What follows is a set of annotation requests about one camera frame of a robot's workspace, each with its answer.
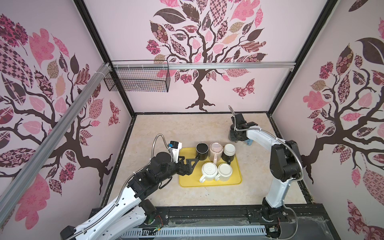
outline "mug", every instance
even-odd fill
[[[223,153],[223,146],[220,143],[214,142],[209,146],[209,160],[214,164],[217,163]]]
[[[201,173],[203,176],[201,176],[199,182],[203,183],[205,180],[212,181],[217,175],[217,166],[212,162],[206,162],[201,167]]]
[[[222,182],[228,181],[232,175],[232,167],[228,163],[222,163],[218,166],[217,175],[215,181],[221,180]]]
[[[236,148],[233,144],[226,144],[224,146],[223,154],[221,155],[221,158],[224,162],[227,162],[228,164],[231,164],[231,161],[235,158],[235,151]]]
[[[204,161],[208,157],[209,147],[206,143],[199,143],[196,145],[196,159]]]

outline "mug handle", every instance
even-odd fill
[[[204,178],[204,177],[205,177],[204,175],[203,175],[203,176],[201,176],[201,178],[200,178],[199,182],[201,182],[201,183],[205,182],[205,178]]]

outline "table surface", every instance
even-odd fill
[[[269,170],[270,152],[256,142],[247,146],[228,139],[231,114],[154,114],[138,115],[128,141],[109,201],[120,192],[125,180],[148,164],[155,136],[163,134],[167,143],[181,142],[183,147],[195,147],[199,142],[208,145],[219,142],[236,147],[243,182],[239,185],[214,187],[188,187],[179,185],[178,176],[148,199],[154,206],[253,205],[261,204],[269,191],[273,176]],[[274,132],[265,113],[246,113],[244,119],[253,121],[268,132]],[[162,139],[158,139],[155,155],[167,152]],[[285,198],[286,204],[305,204],[297,184],[292,183]]]

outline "wire basket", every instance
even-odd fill
[[[109,91],[118,91],[116,81],[120,81],[125,91],[168,92],[170,83],[168,61],[126,60],[123,62],[124,64],[119,63],[113,66],[117,77],[112,77],[115,73],[111,71],[104,78]]]

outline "yellow tray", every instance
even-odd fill
[[[196,157],[196,148],[194,147],[184,147],[180,150],[179,156],[184,156],[185,159],[194,159]],[[182,187],[211,187],[211,186],[225,186],[225,185],[237,185],[242,182],[242,177],[240,173],[239,164],[237,162],[237,157],[235,155],[235,158],[231,162],[232,167],[232,176],[230,179],[226,182],[222,181],[204,181],[203,183],[199,182],[199,179],[202,176],[201,173],[201,167],[204,163],[209,162],[209,159],[207,158],[204,161],[199,161],[193,170],[193,173],[191,175],[179,175],[179,184]],[[221,163],[225,163],[223,159],[220,159],[220,161],[217,163],[219,166]]]

